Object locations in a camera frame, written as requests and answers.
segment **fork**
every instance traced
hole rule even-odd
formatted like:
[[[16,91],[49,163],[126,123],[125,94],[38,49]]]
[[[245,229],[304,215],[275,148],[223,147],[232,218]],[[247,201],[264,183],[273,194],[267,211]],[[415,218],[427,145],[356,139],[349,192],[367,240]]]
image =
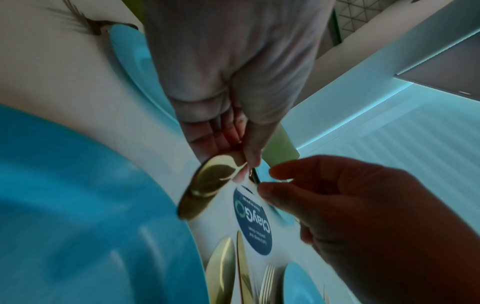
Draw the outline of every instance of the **fork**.
[[[123,24],[125,26],[131,27],[138,31],[138,27],[131,23],[121,23],[121,22],[114,22],[108,20],[92,20],[85,17],[85,15],[80,12],[77,7],[70,2],[70,0],[62,0],[66,7],[70,10],[70,12],[77,17],[80,22],[84,23],[86,26],[90,28],[94,35],[100,36],[102,34],[102,28],[105,26],[112,26],[115,24]]]
[[[263,274],[263,280],[261,282],[260,296],[258,298],[258,304],[269,304],[270,293],[272,291],[272,284],[274,282],[275,265],[268,264]]]

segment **spoon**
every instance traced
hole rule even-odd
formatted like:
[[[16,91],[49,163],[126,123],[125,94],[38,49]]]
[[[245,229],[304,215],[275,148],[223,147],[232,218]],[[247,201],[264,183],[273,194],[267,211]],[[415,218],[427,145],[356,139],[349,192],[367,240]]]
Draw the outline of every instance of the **spoon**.
[[[220,154],[201,166],[178,204],[180,219],[193,220],[198,217],[223,186],[231,181],[247,164],[242,151]]]
[[[235,285],[236,257],[234,241],[224,237],[218,242],[205,269],[211,304],[230,304]]]

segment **knife blade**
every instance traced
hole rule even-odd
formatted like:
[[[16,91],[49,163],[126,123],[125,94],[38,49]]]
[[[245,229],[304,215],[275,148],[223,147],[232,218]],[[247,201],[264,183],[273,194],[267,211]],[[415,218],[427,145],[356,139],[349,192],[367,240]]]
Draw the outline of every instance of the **knife blade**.
[[[238,275],[240,276],[241,301],[243,304],[255,304],[250,281],[249,266],[245,254],[244,239],[239,230],[236,234],[236,250],[238,255]]]

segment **blue plate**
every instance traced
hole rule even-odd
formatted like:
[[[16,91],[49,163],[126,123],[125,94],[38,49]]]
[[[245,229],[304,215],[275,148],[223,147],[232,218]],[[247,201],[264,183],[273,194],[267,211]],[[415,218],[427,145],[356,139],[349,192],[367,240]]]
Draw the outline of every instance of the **blue plate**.
[[[283,304],[325,304],[309,274],[297,263],[289,263],[283,274]]]
[[[260,167],[256,168],[256,175],[258,176],[258,180],[261,183],[273,183],[273,182],[280,182],[279,180],[276,180],[270,176],[269,173],[270,166],[265,162],[263,159],[261,160]],[[271,206],[272,209],[274,209],[277,214],[282,218],[282,220],[288,224],[288,225],[293,225],[295,223],[295,218],[293,215],[286,213],[283,210],[280,210],[278,208],[275,208]]]
[[[145,35],[128,26],[114,25],[110,29],[110,42],[131,80],[154,105],[178,124],[175,111],[160,86]]]
[[[189,227],[147,174],[3,106],[0,129],[1,303],[209,303]]]

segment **claygo logo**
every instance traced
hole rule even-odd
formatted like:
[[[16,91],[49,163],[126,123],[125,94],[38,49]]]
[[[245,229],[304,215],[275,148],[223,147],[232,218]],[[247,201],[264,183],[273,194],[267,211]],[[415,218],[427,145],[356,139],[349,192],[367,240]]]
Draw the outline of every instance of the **claygo logo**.
[[[241,231],[256,252],[267,255],[272,250],[272,231],[264,209],[240,193],[233,193],[233,206]]]

